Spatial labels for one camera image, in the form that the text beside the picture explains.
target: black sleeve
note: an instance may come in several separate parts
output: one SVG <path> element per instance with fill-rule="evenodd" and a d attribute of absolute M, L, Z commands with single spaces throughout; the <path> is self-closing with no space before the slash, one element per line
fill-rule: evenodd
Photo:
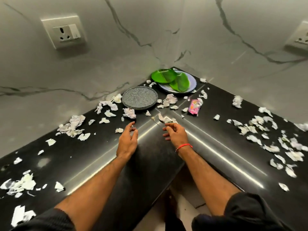
<path fill-rule="evenodd" d="M 240 192 L 233 195 L 223 216 L 200 214 L 192 221 L 193 231 L 201 230 L 281 231 L 284 230 L 267 203 L 256 194 Z"/>
<path fill-rule="evenodd" d="M 75 231 L 75 227 L 64 211 L 53 208 L 11 231 Z"/>

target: black countertop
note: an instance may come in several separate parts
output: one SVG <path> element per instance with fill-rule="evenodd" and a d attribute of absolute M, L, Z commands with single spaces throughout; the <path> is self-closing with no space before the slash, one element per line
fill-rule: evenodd
<path fill-rule="evenodd" d="M 158 89 L 158 86 L 155 85 L 153 88 L 160 99 L 166 97 L 167 93 Z M 304 230 L 308 226 L 306 162 L 296 162 L 298 167 L 294 170 L 297 178 L 288 176 L 284 170 L 271 167 L 269 160 L 275 158 L 274 155 L 263 150 L 257 143 L 247 141 L 248 134 L 239 135 L 238 129 L 226 122 L 227 119 L 235 119 L 248 123 L 254 115 L 264 116 L 258 112 L 258 107 L 243 101 L 242 109 L 237 109 L 232 106 L 232 94 L 209 83 L 198 82 L 196 89 L 198 92 L 190 94 L 191 99 L 197 98 L 202 89 L 208 94 L 208 99 L 204 100 L 198 117 L 184 114 L 185 118 L 181 118 L 181 109 L 190 104 L 182 96 L 178 97 L 176 104 L 179 106 L 178 110 L 156 107 L 149 109 L 155 121 L 142 112 L 137 113 L 135 124 L 139 129 L 137 151 L 121 172 L 94 230 L 132 230 L 184 165 L 171 143 L 164 141 L 162 137 L 161 128 L 164 124 L 159 121 L 158 112 L 163 116 L 176 118 L 179 124 L 186 128 L 194 150 L 223 176 L 242 190 L 260 194 L 290 229 Z M 113 112 L 117 116 L 108 118 L 111 121 L 109 124 L 98 123 L 105 116 L 107 107 L 104 107 L 99 115 L 94 110 L 84 114 L 86 120 L 81 127 L 85 129 L 84 133 L 91 133 L 86 141 L 65 134 L 55 136 L 56 131 L 53 131 L 20 148 L 17 154 L 13 152 L 0 159 L 2 167 L 0 183 L 9 178 L 19 180 L 24 171 L 31 169 L 34 171 L 36 187 L 48 184 L 44 190 L 31 191 L 35 197 L 24 193 L 20 198 L 14 198 L 5 195 L 4 190 L 0 190 L 0 198 L 5 195 L 0 200 L 2 230 L 11 228 L 10 222 L 16 206 L 25 205 L 26 211 L 34 210 L 36 214 L 40 214 L 55 206 L 115 157 L 120 136 L 115 133 L 115 129 L 124 128 L 131 121 L 129 119 L 121 121 L 123 105 L 119 104 L 118 107 L 119 111 Z M 218 121 L 213 119 L 216 114 L 220 115 Z M 96 120 L 91 126 L 88 125 L 90 119 Z M 298 141 L 308 145 L 307 134 L 294 124 L 285 122 L 276 115 L 274 121 L 278 124 L 278 130 L 271 128 L 269 123 L 265 125 L 271 130 L 269 140 L 263 139 L 261 132 L 255 135 L 263 144 L 269 146 L 275 142 L 280 146 L 277 138 L 281 136 L 281 130 L 286 130 L 289 138 L 294 137 L 293 134 L 296 133 L 299 135 Z M 49 138 L 57 141 L 50 147 L 45 143 Z M 42 149 L 44 153 L 38 156 L 37 153 Z M 283 156 L 287 163 L 294 163 L 284 151 L 279 155 Z M 12 162 L 18 156 L 23 161 L 13 165 Z M 56 181 L 62 183 L 66 191 L 57 193 L 54 189 Z M 279 182 L 286 184 L 290 191 L 283 191 L 278 185 Z"/>

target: speckled gray plate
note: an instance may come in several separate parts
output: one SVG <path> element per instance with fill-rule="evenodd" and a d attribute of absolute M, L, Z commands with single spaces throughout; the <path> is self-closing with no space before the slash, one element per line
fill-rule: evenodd
<path fill-rule="evenodd" d="M 148 109 L 156 104 L 158 94 L 155 90 L 146 86 L 138 86 L 128 89 L 122 96 L 122 103 L 131 109 Z"/>

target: candy wrapper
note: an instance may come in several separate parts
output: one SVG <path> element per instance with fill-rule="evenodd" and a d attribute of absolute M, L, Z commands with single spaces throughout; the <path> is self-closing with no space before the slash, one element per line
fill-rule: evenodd
<path fill-rule="evenodd" d="M 201 105 L 202 105 L 202 102 L 200 100 L 192 100 L 188 108 L 188 112 L 190 112 L 191 114 L 198 115 Z"/>

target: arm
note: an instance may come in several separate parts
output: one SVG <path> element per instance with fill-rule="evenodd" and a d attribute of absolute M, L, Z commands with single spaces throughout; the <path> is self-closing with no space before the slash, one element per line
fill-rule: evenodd
<path fill-rule="evenodd" d="M 176 123 L 167 123 L 163 136 L 173 143 L 175 148 L 188 143 L 185 128 Z M 190 146 L 181 147 L 179 156 L 186 162 L 190 173 L 213 215 L 223 215 L 227 202 L 240 192 L 232 183 L 218 174 Z"/>
<path fill-rule="evenodd" d="M 135 152 L 138 131 L 129 123 L 119 138 L 117 157 L 70 196 L 55 206 L 64 211 L 77 231 L 88 231 L 101 214 L 121 170 Z"/>

